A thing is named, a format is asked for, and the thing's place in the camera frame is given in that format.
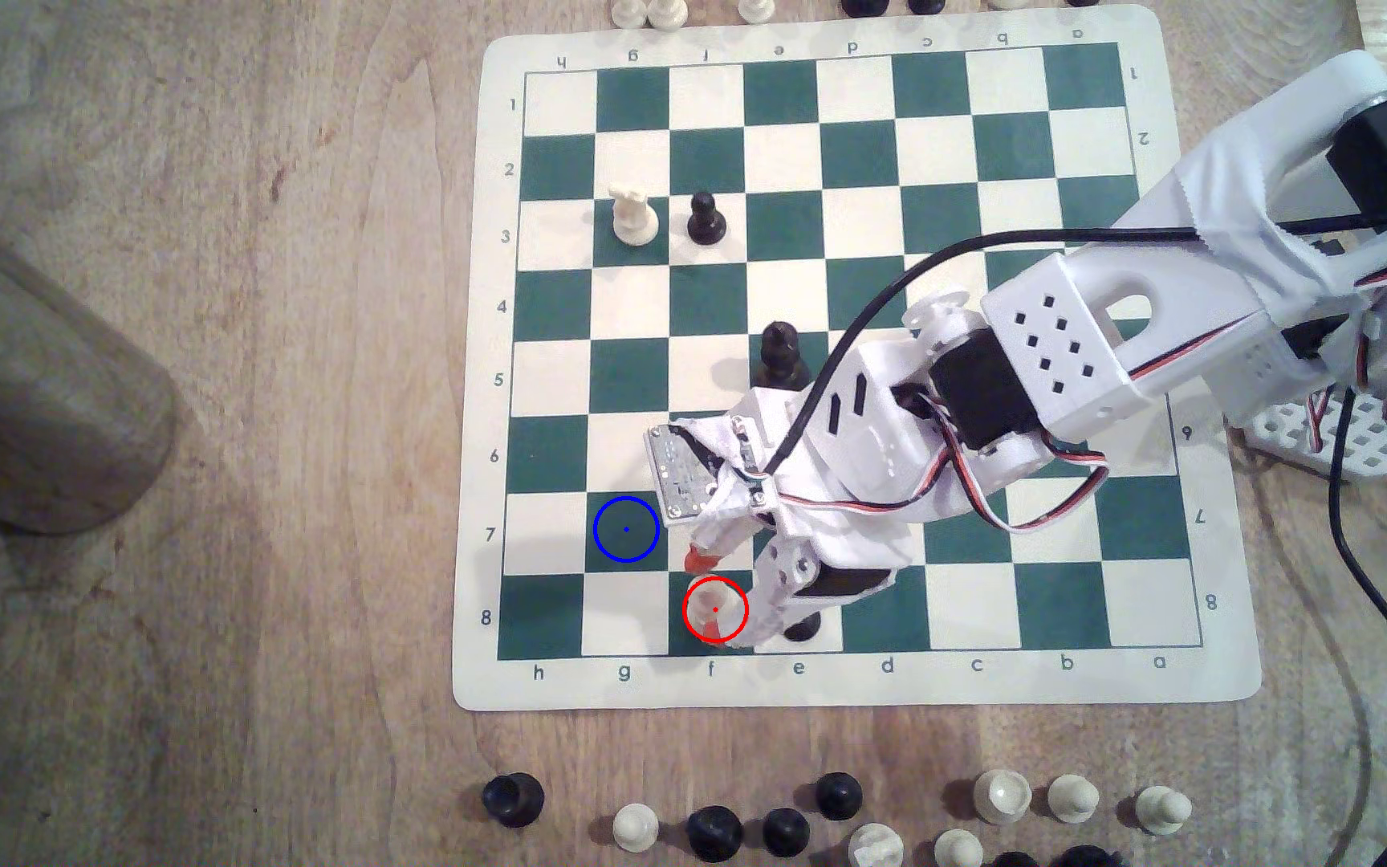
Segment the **white taped gripper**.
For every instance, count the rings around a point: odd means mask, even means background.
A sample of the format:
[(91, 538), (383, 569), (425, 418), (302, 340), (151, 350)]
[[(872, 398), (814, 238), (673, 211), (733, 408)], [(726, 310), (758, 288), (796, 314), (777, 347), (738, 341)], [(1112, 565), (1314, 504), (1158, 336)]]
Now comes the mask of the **white taped gripper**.
[[(682, 523), (682, 572), (713, 572), (768, 529), (773, 540), (739, 591), (700, 577), (700, 641), (755, 649), (806, 644), (820, 633), (816, 603), (852, 603), (890, 588), (913, 563), (908, 526), (974, 512), (1024, 534), (1087, 502), (1108, 479), (1104, 454), (1062, 447), (1040, 424), (974, 447), (971, 405), (945, 390), (963, 341), (938, 361), (915, 338), (847, 350), (828, 381), (802, 390), (755, 386), (721, 418), (694, 420), (694, 458), (707, 474), (705, 504)], [(990, 497), (1051, 462), (1087, 472), (1067, 499), (1025, 523), (1001, 519)]]

